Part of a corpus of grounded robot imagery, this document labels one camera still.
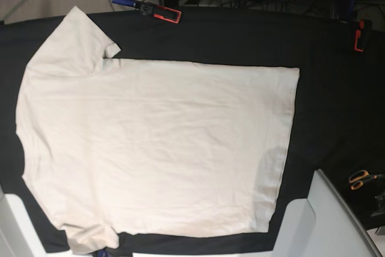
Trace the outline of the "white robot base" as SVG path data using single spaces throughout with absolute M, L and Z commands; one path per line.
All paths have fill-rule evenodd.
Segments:
M 72 256 L 70 251 L 47 253 L 22 200 L 1 192 L 1 256 Z
M 322 170 L 286 169 L 267 234 L 140 237 L 133 256 L 382 256 Z

